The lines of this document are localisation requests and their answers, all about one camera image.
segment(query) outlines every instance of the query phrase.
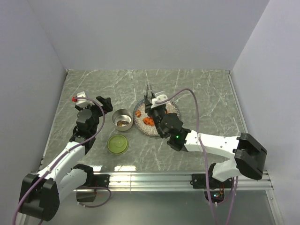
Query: silver bowl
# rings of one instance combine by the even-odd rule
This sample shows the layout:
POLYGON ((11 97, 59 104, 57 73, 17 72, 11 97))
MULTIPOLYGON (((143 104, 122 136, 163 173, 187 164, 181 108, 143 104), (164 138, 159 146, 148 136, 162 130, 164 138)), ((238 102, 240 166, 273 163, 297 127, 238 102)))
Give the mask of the silver bowl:
POLYGON ((131 112, 127 109, 118 109, 112 115, 112 123, 114 124, 114 127, 119 131, 129 130, 133 125, 133 118, 131 112), (120 120, 126 121, 128 122, 128 124, 118 126, 117 124, 120 120))

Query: marble tabletop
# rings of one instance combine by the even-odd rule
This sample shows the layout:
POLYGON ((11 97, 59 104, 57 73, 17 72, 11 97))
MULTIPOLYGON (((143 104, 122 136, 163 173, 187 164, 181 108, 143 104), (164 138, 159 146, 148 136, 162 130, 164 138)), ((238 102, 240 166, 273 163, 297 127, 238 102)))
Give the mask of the marble tabletop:
MULTIPOLYGON (((43 166, 49 164, 66 146, 72 135, 78 111, 72 96, 87 91, 90 98, 110 97, 114 111, 128 109, 143 99, 147 84, 154 91, 165 90, 167 95, 189 87, 197 96, 200 114, 200 132, 211 135, 236 136, 243 131, 240 115, 224 70, 70 70, 65 81, 58 111, 50 134, 43 166)), ((196 129, 195 104, 189 92, 174 99, 179 108, 184 128, 196 129)), ((201 152, 177 152, 166 139, 150 137, 133 125, 128 131, 114 129, 112 112, 105 116, 103 130, 96 137, 92 149, 78 163, 107 171, 184 171, 203 170, 201 152), (115 134, 129 141, 128 150, 121 155, 108 151, 107 141, 115 134)), ((224 157, 208 154, 209 165, 223 162, 224 157)))

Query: gray marble surface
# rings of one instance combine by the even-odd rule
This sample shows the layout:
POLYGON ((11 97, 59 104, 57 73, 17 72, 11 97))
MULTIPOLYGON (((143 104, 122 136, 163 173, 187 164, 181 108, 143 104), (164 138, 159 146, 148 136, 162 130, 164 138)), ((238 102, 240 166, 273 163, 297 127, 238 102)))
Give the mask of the gray marble surface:
MULTIPOLYGON (((200 132, 212 135, 235 136, 243 131, 227 74, 224 70, 71 70, 66 78, 58 106, 43 166, 49 164, 66 146, 75 126, 77 110, 72 96, 87 91, 96 99, 110 97, 114 111, 125 108, 133 111, 143 98, 146 84, 154 91, 171 94, 182 88, 191 88, 198 100, 200 132)), ((195 130, 195 104, 188 92, 174 99, 179 107, 184 127, 195 130)), ((94 166, 101 171, 178 171, 204 169, 200 152, 176 152, 166 139, 143 135, 135 125, 126 132, 113 128, 112 112, 105 117, 105 125, 96 137, 94 146, 79 163, 94 166), (129 141, 128 150, 121 155, 111 154, 106 146, 114 134, 123 134, 129 141)), ((209 165, 225 158, 208 154, 209 165)))

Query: white plastic part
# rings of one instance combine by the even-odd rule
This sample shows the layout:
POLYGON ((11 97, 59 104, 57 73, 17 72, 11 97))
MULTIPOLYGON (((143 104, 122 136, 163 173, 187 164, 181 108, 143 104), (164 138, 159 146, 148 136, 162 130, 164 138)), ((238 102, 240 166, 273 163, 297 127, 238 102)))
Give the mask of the white plastic part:
POLYGON ((87 173, 80 169, 73 169, 58 184, 60 202, 67 197, 74 189, 86 182, 87 173))
MULTIPOLYGON (((49 171, 50 167, 54 164, 54 162, 67 150, 77 145, 77 142, 69 142, 65 149, 43 170, 39 171, 39 177, 41 177, 46 171, 49 171)), ((52 178, 56 181, 57 184, 61 182, 63 177, 71 171, 79 159, 81 159, 85 155, 85 147, 80 145, 77 148, 73 149, 70 153, 65 155, 61 161, 52 169, 51 173, 48 174, 45 179, 52 178)))
POLYGON ((216 163, 212 171, 212 177, 223 182, 228 178, 242 175, 236 166, 234 158, 223 163, 216 163))
POLYGON ((155 98, 153 98, 151 100, 151 103, 152 103, 151 109, 161 105, 161 104, 157 104, 156 102, 161 102, 161 101, 168 99, 168 96, 165 94, 165 91, 158 92, 154 96, 155 96, 155 98))
MULTIPOLYGON (((84 97, 84 98, 87 98, 88 95, 85 91, 82 91, 82 92, 79 92, 77 94, 77 97, 84 97)), ((88 105, 92 105, 93 103, 91 101, 88 101, 88 100, 85 100, 85 99, 78 99, 77 102, 76 102, 76 105, 81 107, 81 108, 85 108, 87 107, 88 105)))
MULTIPOLYGON (((233 149, 236 149, 239 144, 236 136, 234 137, 222 137, 215 135, 199 134, 201 141, 205 146, 207 153, 223 156, 226 158, 233 158, 233 149)), ((187 151, 203 151, 198 140, 197 132, 192 130, 186 137, 186 143, 184 144, 187 151)))

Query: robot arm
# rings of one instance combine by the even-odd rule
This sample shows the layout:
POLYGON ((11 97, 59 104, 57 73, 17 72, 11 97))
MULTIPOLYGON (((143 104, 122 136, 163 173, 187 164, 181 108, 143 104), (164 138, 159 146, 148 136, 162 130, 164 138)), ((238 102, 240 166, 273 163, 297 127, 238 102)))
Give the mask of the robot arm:
POLYGON ((229 160, 223 163, 213 163, 209 167, 211 189, 220 187, 226 180, 244 175, 254 180, 263 176, 263 168, 267 156, 266 149, 251 135, 242 133, 240 137, 223 137, 207 134, 197 134, 196 131, 183 128, 183 122, 177 114, 166 114, 165 104, 157 104, 167 99, 164 92, 153 94, 147 86, 145 112, 154 120, 158 134, 168 138, 167 144, 176 151, 203 151, 199 137, 206 152, 220 155, 229 160))
MULTIPOLYGON (((86 98, 86 94, 81 92, 77 94, 77 97, 86 98)), ((110 98, 98 96, 96 99, 103 104, 102 109, 105 114, 113 110, 110 98)), ((28 174, 23 179, 20 200, 39 178, 51 171, 29 193, 19 208, 20 213, 49 221, 56 214, 60 202, 74 189, 79 186, 96 186, 97 177, 93 174, 93 168, 77 164, 77 161, 89 152, 95 138, 72 151, 69 150, 78 143, 90 139, 97 132, 99 117, 103 115, 98 106, 85 99, 77 100, 75 108, 79 111, 76 126, 65 149, 38 174, 28 174), (59 163, 50 170, 59 158, 59 163)))

